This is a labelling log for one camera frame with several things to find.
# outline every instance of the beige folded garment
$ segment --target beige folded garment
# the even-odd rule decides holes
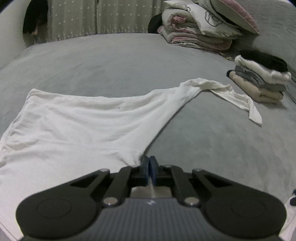
[[[244,92],[246,92],[256,102],[278,103],[283,99],[283,94],[280,92],[271,92],[267,89],[258,88],[253,83],[238,76],[235,71],[229,73],[229,78],[232,79]]]

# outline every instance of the bed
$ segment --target bed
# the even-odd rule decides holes
[[[260,6],[259,2],[238,2],[264,30],[255,40],[248,36],[234,47],[257,48],[282,57],[294,73],[296,36],[291,29],[295,28],[296,8],[276,0],[275,5],[261,0]],[[277,13],[276,28],[269,24],[271,18],[257,12],[266,5],[270,11],[279,7],[288,13]],[[285,39],[280,35],[282,26],[287,26]],[[15,58],[24,49],[24,44],[20,45],[4,61]],[[244,93],[226,76],[234,65],[218,54],[169,45],[157,34],[93,35],[34,45],[0,66],[0,133],[20,112],[32,88],[67,95],[125,97],[177,87],[200,77],[231,84],[237,93]],[[286,202],[296,186],[296,105],[285,95],[282,105],[255,106],[262,116],[262,127],[248,120],[247,112],[203,91],[169,121],[145,154],[184,171],[203,168]],[[5,174],[0,163],[0,190]],[[15,241],[21,236],[14,212],[9,216],[0,212],[0,240]]]

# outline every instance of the gray curtain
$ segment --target gray curtain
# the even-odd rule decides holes
[[[163,12],[164,0],[99,0],[99,34],[147,33],[154,15]]]
[[[48,0],[48,39],[96,34],[96,0]]]

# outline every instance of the stack of bedding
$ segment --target stack of bedding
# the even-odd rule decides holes
[[[257,50],[242,50],[240,54],[227,76],[257,102],[276,104],[282,100],[291,80],[287,63]]]
[[[170,44],[212,52],[229,49],[232,39],[242,36],[240,28],[259,33],[252,17],[236,1],[221,0],[223,6],[214,4],[219,1],[165,1],[170,7],[162,14],[163,25],[158,33]]]

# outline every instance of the wall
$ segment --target wall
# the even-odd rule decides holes
[[[14,0],[0,13],[0,69],[33,43],[22,26],[30,0]]]

